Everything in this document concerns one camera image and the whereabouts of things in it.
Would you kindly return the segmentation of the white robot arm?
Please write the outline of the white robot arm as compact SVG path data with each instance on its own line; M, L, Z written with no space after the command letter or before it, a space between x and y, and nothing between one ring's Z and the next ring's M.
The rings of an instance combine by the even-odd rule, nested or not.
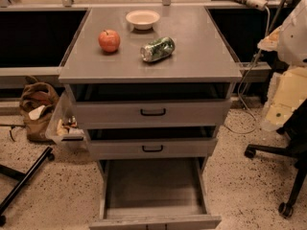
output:
M278 130L307 99L307 0L300 0L294 10L258 43L265 51L276 51L289 68L274 73L264 105L261 128Z

